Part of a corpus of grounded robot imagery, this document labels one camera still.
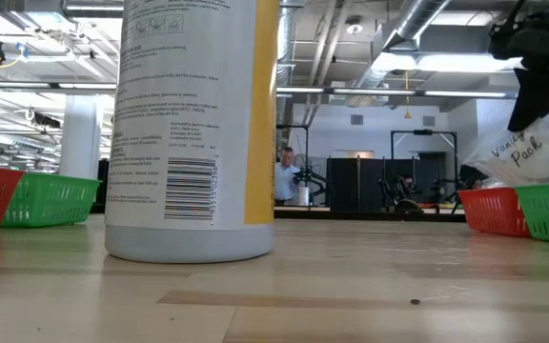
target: blue shirt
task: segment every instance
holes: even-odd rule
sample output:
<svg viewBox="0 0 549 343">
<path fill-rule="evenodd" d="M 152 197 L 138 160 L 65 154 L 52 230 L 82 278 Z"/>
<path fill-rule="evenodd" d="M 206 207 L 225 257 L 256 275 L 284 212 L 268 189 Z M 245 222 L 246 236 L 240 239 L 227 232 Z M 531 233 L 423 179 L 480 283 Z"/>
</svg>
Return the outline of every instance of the blue shirt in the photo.
<svg viewBox="0 0 549 343">
<path fill-rule="evenodd" d="M 274 165 L 274 200 L 292 200 L 296 187 L 294 173 L 300 172 L 295 166 L 283 167 L 281 163 Z"/>
</svg>

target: person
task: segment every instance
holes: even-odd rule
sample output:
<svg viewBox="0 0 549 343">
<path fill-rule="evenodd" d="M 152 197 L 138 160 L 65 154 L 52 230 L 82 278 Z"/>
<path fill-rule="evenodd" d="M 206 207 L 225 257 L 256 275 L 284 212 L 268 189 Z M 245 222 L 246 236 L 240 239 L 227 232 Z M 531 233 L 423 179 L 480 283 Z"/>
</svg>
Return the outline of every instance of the person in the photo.
<svg viewBox="0 0 549 343">
<path fill-rule="evenodd" d="M 294 198 L 296 187 L 294 174 L 300 169 L 294 166 L 294 149 L 284 148 L 281 154 L 281 162 L 274 165 L 274 205 L 284 206 L 285 202 Z"/>
</svg>

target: table surface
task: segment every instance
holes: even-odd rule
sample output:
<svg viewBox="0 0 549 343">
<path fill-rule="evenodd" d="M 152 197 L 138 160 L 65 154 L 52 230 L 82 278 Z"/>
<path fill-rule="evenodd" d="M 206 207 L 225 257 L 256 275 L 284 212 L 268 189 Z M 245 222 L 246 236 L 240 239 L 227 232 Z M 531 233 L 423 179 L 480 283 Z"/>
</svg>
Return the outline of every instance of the table surface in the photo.
<svg viewBox="0 0 549 343">
<path fill-rule="evenodd" d="M 549 342 L 549 243 L 452 223 L 275 228 L 274 252 L 211 265 L 111 257 L 100 215 L 2 230 L 0 342 Z"/>
</svg>

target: barcode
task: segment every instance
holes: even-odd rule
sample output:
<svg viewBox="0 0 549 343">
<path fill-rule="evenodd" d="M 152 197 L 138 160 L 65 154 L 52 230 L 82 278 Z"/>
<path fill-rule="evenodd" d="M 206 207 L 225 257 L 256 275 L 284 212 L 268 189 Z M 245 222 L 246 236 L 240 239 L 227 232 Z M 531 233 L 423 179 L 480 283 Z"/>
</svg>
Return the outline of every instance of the barcode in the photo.
<svg viewBox="0 0 549 343">
<path fill-rule="evenodd" d="M 169 158 L 164 218 L 212 220 L 216 186 L 215 160 Z"/>
</svg>

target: white plastic bottle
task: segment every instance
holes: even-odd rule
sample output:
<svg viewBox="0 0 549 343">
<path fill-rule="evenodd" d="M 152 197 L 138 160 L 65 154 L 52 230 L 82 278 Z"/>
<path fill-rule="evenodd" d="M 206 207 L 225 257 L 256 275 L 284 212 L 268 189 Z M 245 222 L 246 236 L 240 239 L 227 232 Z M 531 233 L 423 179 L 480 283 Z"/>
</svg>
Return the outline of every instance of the white plastic bottle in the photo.
<svg viewBox="0 0 549 343">
<path fill-rule="evenodd" d="M 109 253 L 158 263 L 273 247 L 277 0 L 126 0 Z"/>
</svg>

